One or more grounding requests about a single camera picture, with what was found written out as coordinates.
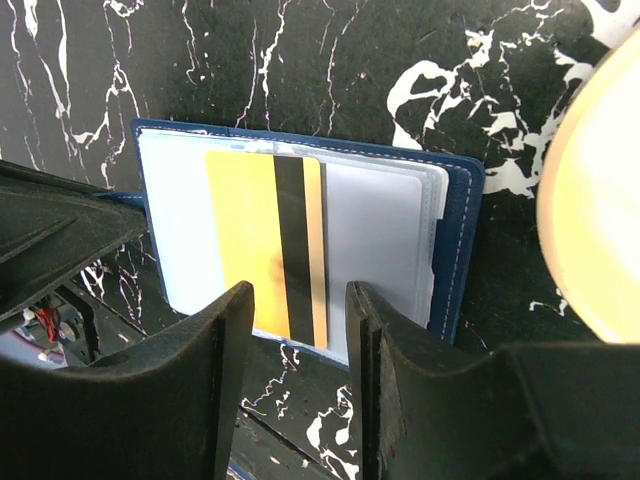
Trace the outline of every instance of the card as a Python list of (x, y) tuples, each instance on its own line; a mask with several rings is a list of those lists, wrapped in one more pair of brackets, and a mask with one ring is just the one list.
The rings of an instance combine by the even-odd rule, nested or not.
[(208, 151), (205, 169), (225, 288), (253, 284), (255, 329), (326, 348), (320, 163)]

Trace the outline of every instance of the black plastic claw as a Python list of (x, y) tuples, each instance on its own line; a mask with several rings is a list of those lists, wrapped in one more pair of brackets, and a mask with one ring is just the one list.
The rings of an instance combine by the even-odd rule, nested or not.
[(253, 312), (253, 287), (240, 283), (87, 368), (0, 358), (3, 478), (225, 478)]
[(347, 336), (366, 480), (640, 474), (637, 346), (522, 344), (478, 359), (359, 282)]

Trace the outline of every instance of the wire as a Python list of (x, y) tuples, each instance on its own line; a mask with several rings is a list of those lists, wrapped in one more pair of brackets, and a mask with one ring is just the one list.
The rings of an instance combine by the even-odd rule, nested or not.
[(38, 323), (47, 332), (47, 338), (50, 342), (55, 342), (58, 339), (58, 332), (60, 331), (60, 315), (57, 309), (53, 308), (50, 304), (46, 304), (39, 309), (32, 309)]
[(60, 352), (55, 352), (53, 350), (46, 349), (46, 348), (38, 345), (37, 343), (32, 342), (28, 338), (25, 338), (22, 334), (20, 334), (20, 333), (18, 333), (16, 331), (11, 332), (11, 335), (16, 340), (18, 340), (20, 343), (22, 343), (25, 347), (28, 347), (28, 348), (30, 348), (32, 350), (36, 350), (39, 353), (43, 353), (47, 357), (51, 357), (51, 358), (58, 359), (60, 361), (64, 361), (64, 354), (62, 354)]

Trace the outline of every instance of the black and white surface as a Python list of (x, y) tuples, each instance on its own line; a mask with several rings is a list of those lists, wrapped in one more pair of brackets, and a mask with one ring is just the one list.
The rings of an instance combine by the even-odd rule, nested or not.
[[(0, 157), (136, 189), (137, 116), (473, 156), (489, 177), (458, 344), (591, 338), (540, 254), (536, 185), (571, 96), (639, 17), (639, 0), (1, 0)], [(145, 242), (78, 280), (151, 334), (175, 317), (144, 288)], [(346, 374), (314, 389), (328, 366), (263, 350), (247, 414), (355, 478)]]

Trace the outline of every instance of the black marble surface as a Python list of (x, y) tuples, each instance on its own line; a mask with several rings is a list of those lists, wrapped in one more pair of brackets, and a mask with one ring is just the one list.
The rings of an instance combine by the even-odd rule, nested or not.
[[(457, 344), (593, 338), (544, 265), (536, 185), (571, 96), (638, 17), (637, 0), (2, 0), (0, 157), (136, 189), (137, 116), (474, 156), (489, 177)], [(152, 334), (178, 316), (146, 242), (77, 280)], [(355, 478), (346, 374), (252, 355), (245, 412)]]

